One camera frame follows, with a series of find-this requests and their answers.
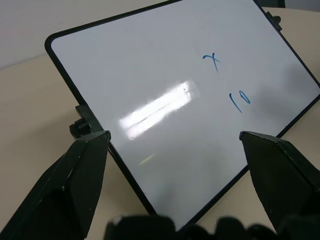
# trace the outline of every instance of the table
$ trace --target table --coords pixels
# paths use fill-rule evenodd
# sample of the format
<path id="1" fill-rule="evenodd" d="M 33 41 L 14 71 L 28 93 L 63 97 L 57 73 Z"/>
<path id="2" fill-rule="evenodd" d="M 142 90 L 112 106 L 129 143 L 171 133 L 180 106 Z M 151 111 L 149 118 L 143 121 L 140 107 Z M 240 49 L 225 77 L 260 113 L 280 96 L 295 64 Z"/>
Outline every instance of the table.
<path id="1" fill-rule="evenodd" d="M 320 80 L 319 12 L 265 8 L 282 18 L 286 37 L 311 72 Z M 72 144 L 69 125 L 79 119 L 76 100 L 47 55 L 0 70 L 0 229 L 24 200 L 42 173 Z M 285 135 L 320 169 L 320 102 Z M 110 155 L 101 196 L 88 240 L 102 239 L 107 222 L 120 215 L 146 210 Z M 234 216 L 244 225 L 272 227 L 245 174 L 199 221 L 213 232 L 221 216 Z"/>

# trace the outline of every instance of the whiteboard frame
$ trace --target whiteboard frame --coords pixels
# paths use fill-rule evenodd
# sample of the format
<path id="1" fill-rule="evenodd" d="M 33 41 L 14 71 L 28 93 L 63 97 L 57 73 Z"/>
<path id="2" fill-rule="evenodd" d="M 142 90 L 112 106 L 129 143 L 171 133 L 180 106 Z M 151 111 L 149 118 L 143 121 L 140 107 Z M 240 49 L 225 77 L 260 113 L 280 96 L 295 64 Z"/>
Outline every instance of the whiteboard frame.
<path id="1" fill-rule="evenodd" d="M 91 23 L 88 23 L 88 24 L 85 24 L 85 25 L 77 26 L 77 27 L 74 27 L 74 28 L 70 28 L 70 29 L 67 29 L 67 30 L 64 30 L 64 31 L 60 31 L 60 32 L 54 33 L 54 34 L 50 35 L 45 40 L 44 48 L 45 48 L 47 54 L 49 55 L 49 57 L 51 58 L 53 64 L 55 65 L 55 67 L 57 68 L 59 73 L 61 74 L 61 76 L 64 79 L 65 83 L 69 87 L 69 89 L 72 92 L 73 96 L 75 97 L 75 99 L 77 100 L 79 105 L 86 106 L 89 109 L 89 112 L 92 113 L 92 117 L 97 121 L 97 123 L 99 123 L 99 121 L 94 116 L 94 113 L 90 110 L 90 108 L 89 108 L 88 104 L 86 103 L 85 99 L 82 97 L 82 95 L 80 94 L 80 92 L 77 89 L 76 85 L 73 83 L 72 79 L 70 78 L 70 76 L 68 75 L 67 71 L 65 70 L 64 66 L 61 64 L 61 62 L 59 61 L 58 57 L 56 56 L 56 54 L 52 50 L 51 43 L 53 42 L 53 40 L 55 40 L 57 38 L 60 38 L 62 36 L 65 36 L 65 35 L 73 34 L 73 33 L 76 33 L 76 32 L 91 28 L 91 27 L 95 27 L 95 26 L 98 26 L 98 25 L 106 24 L 106 23 L 109 23 L 109 22 L 112 22 L 112 21 L 115 21 L 115 20 L 118 20 L 118 19 L 126 18 L 128 16 L 132 16 L 132 15 L 136 15 L 136 14 L 139 14 L 139 13 L 143 13 L 143 12 L 146 12 L 146 11 L 149 11 L 149 10 L 160 8 L 160 7 L 163 7 L 163 6 L 166 6 L 166 5 L 169 5 L 169 4 L 173 4 L 173 3 L 176 3 L 176 2 L 180 2 L 180 1 L 183 1 L 183 0 L 169 0 L 169 1 L 158 3 L 158 4 L 154 4 L 154 5 L 151 5 L 151 6 L 147 6 L 147 7 L 144 7 L 144 8 L 140 8 L 140 9 L 137 9 L 137 10 L 133 10 L 133 11 L 130 11 L 130 12 L 126 12 L 126 13 L 123 13 L 123 14 L 120 14 L 120 15 L 108 17 L 108 18 L 105 18 L 105 19 L 102 19 L 102 20 L 98 20 L 98 21 L 91 22 Z M 320 88 L 320 83 L 317 81 L 315 76 L 311 73 L 311 71 L 308 69 L 308 67 L 305 65 L 305 63 L 302 61 L 302 59 L 298 56 L 298 54 L 295 52 L 295 50 L 291 47 L 291 45 L 285 39 L 285 37 L 280 33 L 280 31 L 276 28 L 276 26 L 272 23 L 272 21 L 267 17 L 266 12 L 262 9 L 262 7 L 255 0 L 253 0 L 253 1 L 258 6 L 258 8 L 261 10 L 261 12 L 264 14 L 264 16 L 269 20 L 270 24 L 274 27 L 274 29 L 281 36 L 283 41 L 287 44 L 287 46 L 294 53 L 294 55 L 297 57 L 297 59 L 300 61 L 300 63 L 303 65 L 303 67 L 306 69 L 306 71 L 310 74 L 312 79 L 315 81 L 315 83 Z M 276 137 L 281 138 L 319 99 L 320 99 L 320 94 L 298 116 L 296 116 L 296 118 L 294 118 Z M 114 161 L 116 162 L 116 164 L 118 165 L 118 167 L 122 171 L 123 175 L 125 176 L 125 178 L 129 182 L 130 186 L 134 190 L 135 194 L 137 195 L 137 197 L 139 198 L 139 200 L 141 201 L 141 203 L 143 204 L 143 206 L 147 210 L 147 212 L 149 214 L 157 214 L 155 209 L 153 208 L 151 203 L 148 201 L 147 197 L 145 196 L 145 194 L 141 190 L 140 186 L 138 185 L 138 183 L 134 179 L 133 175 L 131 174 L 131 172 L 129 171 L 128 167 L 126 166 L 126 164 L 124 163 L 124 161 L 122 160 L 121 156 L 119 155 L 119 153 L 117 152 L 116 148 L 114 147 L 114 145 L 111 142 L 109 144 L 109 149 L 108 150 L 109 150 L 110 154 L 112 155 Z M 247 171 L 248 171 L 248 165 L 245 166 L 216 196 L 214 196 L 184 226 L 196 223 Z"/>

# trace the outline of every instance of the whiteboard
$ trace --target whiteboard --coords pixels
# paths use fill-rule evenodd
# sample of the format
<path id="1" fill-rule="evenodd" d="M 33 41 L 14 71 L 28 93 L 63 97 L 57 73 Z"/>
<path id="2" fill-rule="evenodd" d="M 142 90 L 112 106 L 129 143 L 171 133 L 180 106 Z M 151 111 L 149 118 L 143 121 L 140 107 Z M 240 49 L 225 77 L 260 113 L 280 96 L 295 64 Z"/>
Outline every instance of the whiteboard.
<path id="1" fill-rule="evenodd" d="M 178 229 L 247 165 L 240 131 L 277 136 L 320 94 L 252 0 L 108 21 L 54 34 L 47 51 Z"/>

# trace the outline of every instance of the blue writing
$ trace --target blue writing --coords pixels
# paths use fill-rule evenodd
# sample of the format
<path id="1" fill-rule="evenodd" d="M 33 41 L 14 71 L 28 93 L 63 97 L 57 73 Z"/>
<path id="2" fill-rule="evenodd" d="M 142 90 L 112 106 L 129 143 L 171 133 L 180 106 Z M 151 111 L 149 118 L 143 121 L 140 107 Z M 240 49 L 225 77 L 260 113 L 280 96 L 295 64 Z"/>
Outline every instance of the blue writing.
<path id="1" fill-rule="evenodd" d="M 243 92 L 243 91 L 239 91 L 239 93 L 240 93 L 240 96 L 248 103 L 248 104 L 250 104 L 250 100 L 249 100 L 249 98 L 247 97 L 247 95 L 245 95 L 245 93 Z"/>
<path id="2" fill-rule="evenodd" d="M 240 108 L 238 107 L 238 105 L 235 103 L 234 99 L 232 98 L 232 94 L 229 93 L 229 97 L 231 99 L 231 101 L 233 102 L 233 104 L 235 105 L 235 107 L 240 111 L 240 113 L 242 113 L 242 111 L 240 110 Z"/>
<path id="3" fill-rule="evenodd" d="M 221 62 L 220 62 L 219 60 L 215 59 L 215 53 L 212 53 L 212 56 L 210 56 L 210 55 L 204 55 L 202 58 L 203 58 L 203 59 L 205 59 L 205 58 L 211 58 L 211 59 L 213 60 L 214 66 L 215 66 L 215 70 L 216 70 L 216 72 L 219 74 L 218 68 L 217 68 L 217 63 L 216 63 L 216 62 L 218 62 L 218 63 L 221 63 Z"/>

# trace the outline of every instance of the handwritten number 10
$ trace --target handwritten number 10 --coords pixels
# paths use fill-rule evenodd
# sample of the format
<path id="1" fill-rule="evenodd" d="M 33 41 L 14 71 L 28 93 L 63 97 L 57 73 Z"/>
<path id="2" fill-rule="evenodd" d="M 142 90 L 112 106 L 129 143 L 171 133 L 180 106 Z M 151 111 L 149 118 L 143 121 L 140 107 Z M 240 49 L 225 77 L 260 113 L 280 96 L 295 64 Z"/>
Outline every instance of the handwritten number 10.
<path id="1" fill-rule="evenodd" d="M 243 98 L 243 100 L 245 100 L 245 102 L 246 102 L 247 104 L 250 104 L 249 98 L 247 97 L 247 95 L 246 95 L 243 91 L 240 90 L 240 91 L 239 91 L 239 94 L 240 94 L 240 97 Z M 235 105 L 235 107 L 240 111 L 240 113 L 242 113 L 241 109 L 240 109 L 240 108 L 238 107 L 238 105 L 235 103 L 235 101 L 234 101 L 231 93 L 229 93 L 229 97 L 230 97 L 231 101 L 233 102 L 233 104 Z"/>

